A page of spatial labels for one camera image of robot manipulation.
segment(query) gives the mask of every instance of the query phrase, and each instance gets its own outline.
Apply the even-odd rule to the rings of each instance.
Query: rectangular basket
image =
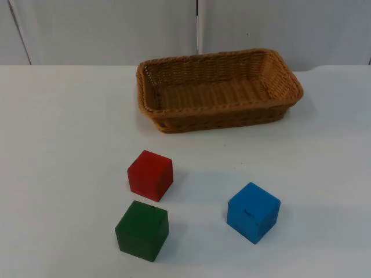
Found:
[[[273,50],[163,58],[137,69],[140,110],[164,133],[273,122],[303,88]]]

